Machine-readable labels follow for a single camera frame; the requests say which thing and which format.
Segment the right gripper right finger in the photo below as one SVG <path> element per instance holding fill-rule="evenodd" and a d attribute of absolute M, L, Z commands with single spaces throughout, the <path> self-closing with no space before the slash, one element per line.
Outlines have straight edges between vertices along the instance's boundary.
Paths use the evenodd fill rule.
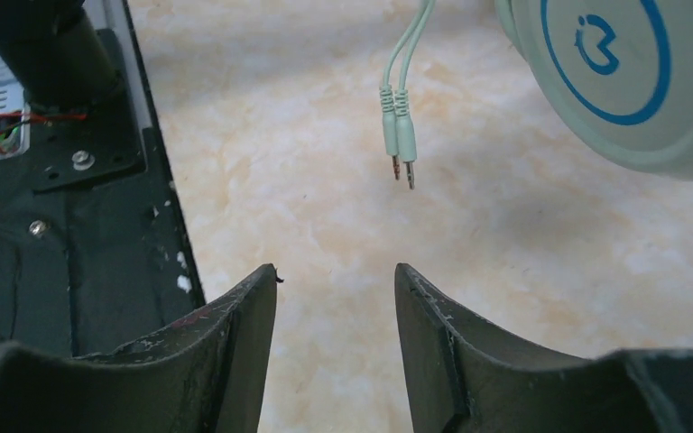
<path fill-rule="evenodd" d="M 417 432 L 693 432 L 693 349 L 585 359 L 498 327 L 409 264 L 394 287 Z"/>

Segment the mint green headphones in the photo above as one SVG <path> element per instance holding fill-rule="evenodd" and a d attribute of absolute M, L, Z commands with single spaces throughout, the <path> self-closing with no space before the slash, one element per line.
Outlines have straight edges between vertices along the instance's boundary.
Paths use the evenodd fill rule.
<path fill-rule="evenodd" d="M 499 1 L 541 92 L 592 151 L 693 180 L 693 1 Z"/>

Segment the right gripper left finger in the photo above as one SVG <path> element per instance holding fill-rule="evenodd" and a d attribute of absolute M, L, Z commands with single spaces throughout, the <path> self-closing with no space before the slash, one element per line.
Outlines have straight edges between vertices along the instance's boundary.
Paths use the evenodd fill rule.
<path fill-rule="evenodd" d="M 277 285 L 264 264 L 107 354 L 60 358 L 0 343 L 0 432 L 255 432 Z"/>

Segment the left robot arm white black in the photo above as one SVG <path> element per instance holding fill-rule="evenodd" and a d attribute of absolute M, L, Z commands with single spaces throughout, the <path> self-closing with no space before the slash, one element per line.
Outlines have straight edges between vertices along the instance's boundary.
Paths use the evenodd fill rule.
<path fill-rule="evenodd" d="M 41 110 L 93 106 L 119 74 L 82 1 L 0 1 L 0 58 Z"/>

